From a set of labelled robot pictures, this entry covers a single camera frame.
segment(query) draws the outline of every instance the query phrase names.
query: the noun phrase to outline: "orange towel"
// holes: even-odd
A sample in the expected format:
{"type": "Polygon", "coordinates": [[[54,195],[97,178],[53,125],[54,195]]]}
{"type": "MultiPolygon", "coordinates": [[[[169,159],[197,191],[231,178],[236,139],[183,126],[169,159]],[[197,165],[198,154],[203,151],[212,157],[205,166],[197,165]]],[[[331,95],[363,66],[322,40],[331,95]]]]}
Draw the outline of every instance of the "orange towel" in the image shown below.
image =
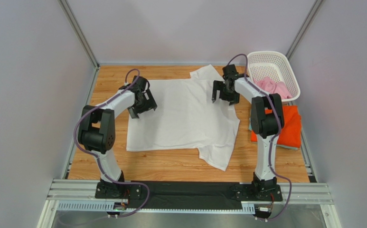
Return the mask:
{"type": "MultiPolygon", "coordinates": [[[[283,106],[284,128],[279,135],[278,145],[300,148],[301,146],[301,116],[297,106],[283,106]]],[[[252,131],[251,141],[257,142],[256,134],[252,131]]]]}

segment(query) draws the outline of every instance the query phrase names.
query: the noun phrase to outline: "white plastic basket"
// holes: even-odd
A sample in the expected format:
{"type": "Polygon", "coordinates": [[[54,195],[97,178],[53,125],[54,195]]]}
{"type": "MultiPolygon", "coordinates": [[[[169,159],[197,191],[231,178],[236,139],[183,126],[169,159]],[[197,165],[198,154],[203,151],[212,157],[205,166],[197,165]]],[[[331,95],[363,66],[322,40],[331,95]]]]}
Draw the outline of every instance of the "white plastic basket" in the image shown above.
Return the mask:
{"type": "Polygon", "coordinates": [[[293,98],[283,99],[283,103],[294,101],[300,96],[300,87],[289,60],[280,52],[255,51],[249,53],[248,74],[252,81],[260,81],[269,77],[275,82],[284,82],[293,98]]]}

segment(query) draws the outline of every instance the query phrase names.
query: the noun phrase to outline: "purple cable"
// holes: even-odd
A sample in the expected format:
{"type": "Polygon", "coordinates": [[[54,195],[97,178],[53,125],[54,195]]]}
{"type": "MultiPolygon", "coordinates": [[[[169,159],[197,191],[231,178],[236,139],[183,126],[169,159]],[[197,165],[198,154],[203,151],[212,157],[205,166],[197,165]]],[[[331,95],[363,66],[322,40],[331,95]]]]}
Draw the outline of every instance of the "purple cable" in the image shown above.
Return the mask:
{"type": "Polygon", "coordinates": [[[129,74],[130,74],[132,71],[134,71],[134,70],[136,70],[136,71],[138,72],[138,76],[140,76],[140,71],[139,71],[138,69],[136,69],[136,68],[131,69],[131,70],[129,70],[129,72],[127,72],[127,74],[126,74],[126,78],[125,78],[125,80],[124,80],[124,82],[125,82],[125,83],[127,83],[127,78],[129,77],[129,74]]]}
{"type": "MultiPolygon", "coordinates": [[[[138,75],[137,76],[140,76],[140,71],[139,69],[131,69],[129,72],[127,72],[127,75],[126,75],[126,79],[129,75],[129,73],[131,73],[132,71],[136,70],[138,72],[138,75]]],[[[136,77],[135,80],[129,85],[127,86],[124,90],[122,90],[120,93],[117,93],[116,95],[114,95],[113,97],[111,97],[107,102],[101,104],[101,105],[98,105],[96,106],[95,108],[89,110],[88,112],[86,112],[82,117],[81,119],[78,120],[78,122],[76,123],[76,126],[74,128],[74,143],[75,145],[77,146],[78,149],[80,149],[82,152],[85,152],[87,154],[90,154],[92,156],[95,157],[97,163],[98,163],[98,166],[99,166],[99,169],[100,169],[100,172],[107,178],[109,179],[111,182],[115,183],[115,184],[124,184],[124,185],[142,185],[144,186],[146,189],[147,189],[147,198],[145,199],[145,201],[137,208],[135,209],[134,211],[130,212],[130,213],[127,213],[127,214],[124,214],[124,215],[120,215],[118,216],[119,218],[123,218],[123,217],[127,217],[127,216],[130,216],[130,215],[133,215],[135,214],[137,211],[139,211],[142,207],[144,207],[144,205],[147,203],[148,201],[148,198],[150,197],[150,188],[144,184],[144,183],[139,183],[139,182],[120,182],[120,181],[116,181],[116,180],[113,180],[112,178],[110,178],[103,170],[103,167],[102,167],[102,164],[100,163],[100,160],[99,160],[99,156],[96,155],[95,153],[92,153],[90,151],[87,151],[85,150],[84,148],[82,148],[81,145],[79,145],[78,143],[78,139],[77,139],[77,132],[78,132],[78,127],[79,125],[81,124],[81,122],[88,116],[90,115],[91,113],[93,113],[95,110],[101,108],[101,107],[104,107],[106,106],[108,103],[114,101],[116,98],[118,98],[121,94],[123,94],[124,92],[126,92],[127,90],[129,90],[138,80],[139,77],[136,77]]]]}
{"type": "Polygon", "coordinates": [[[273,218],[269,218],[267,221],[273,221],[275,219],[277,219],[280,215],[283,214],[283,212],[286,210],[287,206],[289,205],[289,201],[290,201],[290,196],[292,195],[292,181],[287,178],[287,177],[284,177],[282,175],[279,175],[278,173],[276,173],[274,171],[274,169],[272,168],[272,149],[273,149],[273,140],[280,135],[280,133],[282,132],[282,125],[281,125],[281,122],[280,122],[280,119],[279,119],[279,116],[277,115],[277,112],[276,112],[276,109],[274,108],[274,105],[273,105],[273,102],[271,100],[271,98],[269,97],[269,94],[267,92],[265,92],[264,90],[262,90],[261,88],[259,88],[257,85],[255,85],[254,83],[252,83],[250,80],[248,80],[248,75],[246,74],[246,68],[248,67],[248,56],[246,56],[245,54],[238,54],[236,56],[234,56],[229,62],[227,65],[229,65],[235,58],[237,58],[238,56],[244,56],[245,57],[245,72],[244,72],[244,78],[245,78],[245,81],[250,85],[252,86],[254,89],[256,89],[259,93],[263,94],[266,96],[266,98],[268,99],[269,101],[269,104],[270,106],[272,107],[272,111],[273,111],[273,114],[274,114],[274,117],[276,119],[276,122],[277,122],[277,125],[279,127],[279,131],[272,137],[271,141],[270,141],[270,144],[269,144],[269,168],[270,170],[272,171],[272,173],[276,176],[276,177],[280,177],[280,178],[283,178],[285,179],[286,181],[289,182],[289,195],[287,196],[287,200],[286,200],[286,203],[284,204],[284,207],[283,209],[279,212],[279,214],[277,214],[276,216],[274,216],[273,218]]]}

